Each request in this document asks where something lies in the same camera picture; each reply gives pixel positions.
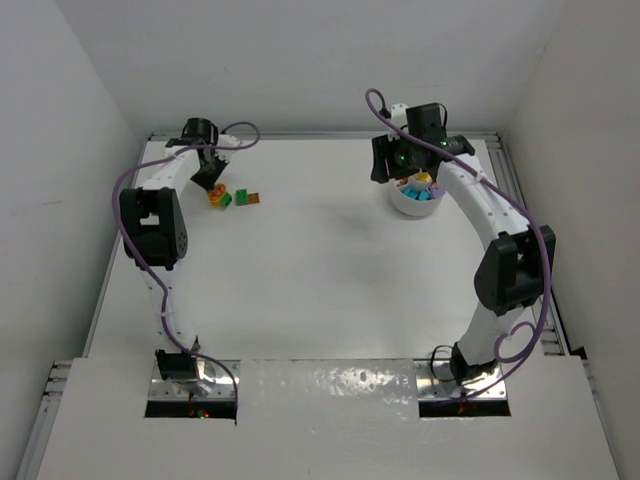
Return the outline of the purple lego plate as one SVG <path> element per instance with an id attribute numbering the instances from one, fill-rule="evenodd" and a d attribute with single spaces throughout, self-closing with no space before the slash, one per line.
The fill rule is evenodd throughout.
<path id="1" fill-rule="evenodd" d="M 432 185 L 430 187 L 430 192 L 434 199 L 441 198 L 446 194 L 446 190 L 439 185 Z"/>

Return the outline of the yellow long lego brick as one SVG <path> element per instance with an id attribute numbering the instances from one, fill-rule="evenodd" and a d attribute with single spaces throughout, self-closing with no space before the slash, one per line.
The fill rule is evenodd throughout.
<path id="1" fill-rule="evenodd" d="M 431 184 L 433 179 L 431 175 L 427 172 L 419 172 L 414 175 L 414 179 L 419 183 Z"/>

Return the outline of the green lego plate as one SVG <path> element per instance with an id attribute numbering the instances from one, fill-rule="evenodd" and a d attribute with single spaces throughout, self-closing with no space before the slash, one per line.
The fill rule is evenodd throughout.
<path id="1" fill-rule="evenodd" d="M 232 196 L 229 193 L 225 193 L 219 201 L 219 206 L 226 209 L 232 203 Z"/>

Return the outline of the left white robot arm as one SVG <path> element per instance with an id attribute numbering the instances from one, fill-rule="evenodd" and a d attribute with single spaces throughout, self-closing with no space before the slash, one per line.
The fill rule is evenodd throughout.
<path id="1" fill-rule="evenodd" d="M 167 141 L 163 157 L 126 171 L 116 181 L 112 207 L 125 253 L 141 270 L 149 289 L 160 344 L 155 356 L 163 380 L 204 397 L 223 372 L 238 397 L 231 369 L 201 351 L 192 323 L 175 310 L 175 278 L 189 238 L 180 197 L 189 183 L 213 189 L 241 140 L 203 118 L 190 118 L 177 138 Z"/>

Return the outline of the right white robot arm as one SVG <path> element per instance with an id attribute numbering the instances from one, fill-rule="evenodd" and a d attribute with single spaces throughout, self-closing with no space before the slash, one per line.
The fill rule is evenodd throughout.
<path id="1" fill-rule="evenodd" d="M 453 381 L 463 384 L 497 364 L 519 368 L 547 321 L 554 231 L 489 180 L 466 137 L 447 134 L 439 103 L 371 111 L 388 129 L 372 141 L 371 180 L 429 175 L 462 210 L 484 249 L 473 279 L 478 305 L 451 350 Z"/>

